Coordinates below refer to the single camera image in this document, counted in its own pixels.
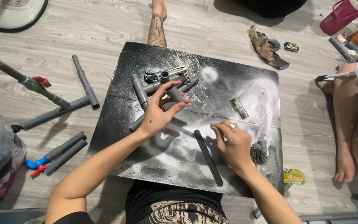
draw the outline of gray laminate floor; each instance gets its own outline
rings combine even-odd
[[[169,48],[237,63],[273,69],[255,54],[248,29],[271,39],[297,43],[298,53],[278,53],[290,67],[278,71],[281,92],[281,124],[284,167],[307,175],[304,186],[286,194],[299,214],[355,212],[358,179],[351,184],[332,182],[335,173],[335,141],[327,103],[313,79],[334,73],[339,53],[319,30],[319,22],[331,12],[333,0],[309,0],[285,19],[267,20],[239,7],[231,0],[166,0],[164,22]],[[126,41],[146,43],[151,9],[147,0],[50,0],[48,8],[32,28],[16,34],[0,33],[0,59],[22,73],[49,79],[49,88],[67,100],[84,95],[71,55],[76,54],[98,99],[103,102],[121,49]],[[351,24],[351,29],[358,26]],[[42,96],[26,90],[0,72],[0,111],[9,124],[17,124],[55,108]],[[88,139],[100,113],[90,107],[52,120],[19,136],[27,144],[29,158],[41,158],[79,131]],[[29,178],[32,171],[21,168],[0,209],[46,207],[53,185],[81,163],[86,149],[74,156],[51,177]],[[132,181],[109,177],[87,198],[88,211],[97,223],[119,223],[124,214],[126,193]],[[230,223],[252,221],[252,199],[224,196]]]

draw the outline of hand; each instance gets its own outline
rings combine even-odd
[[[230,124],[231,122],[228,120],[221,123],[211,123],[211,129],[216,134],[220,154],[239,175],[239,172],[247,170],[250,165],[254,165],[249,157],[252,136],[239,127],[230,129]]]
[[[146,112],[144,113],[144,120],[138,130],[148,133],[149,137],[156,135],[171,122],[175,114],[185,108],[187,104],[191,103],[191,100],[185,99],[184,102],[173,105],[168,111],[164,110],[163,105],[167,102],[171,102],[170,98],[162,99],[166,95],[165,91],[178,84],[180,84],[180,81],[170,81],[163,84],[157,89],[153,96],[149,98]]]

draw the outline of small box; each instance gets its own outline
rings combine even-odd
[[[299,51],[299,46],[296,43],[285,42],[284,43],[284,49],[286,51],[298,52]]]

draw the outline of cloth rag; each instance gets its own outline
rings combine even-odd
[[[277,70],[283,70],[290,66],[289,62],[281,59],[276,53],[281,48],[277,40],[271,40],[264,33],[257,32],[255,26],[251,26],[249,37],[256,53],[266,64]]]

